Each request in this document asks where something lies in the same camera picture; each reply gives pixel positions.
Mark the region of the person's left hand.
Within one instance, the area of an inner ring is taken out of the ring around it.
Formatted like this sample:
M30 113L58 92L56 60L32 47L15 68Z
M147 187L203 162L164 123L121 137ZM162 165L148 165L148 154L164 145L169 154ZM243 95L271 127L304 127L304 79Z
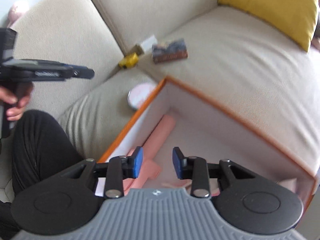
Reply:
M30 101L33 88L34 85L32 82L27 83L23 96L18 99L13 92L1 86L1 101L10 105L16 105L7 110L6 117L8 121L17 121L22 117L25 108Z

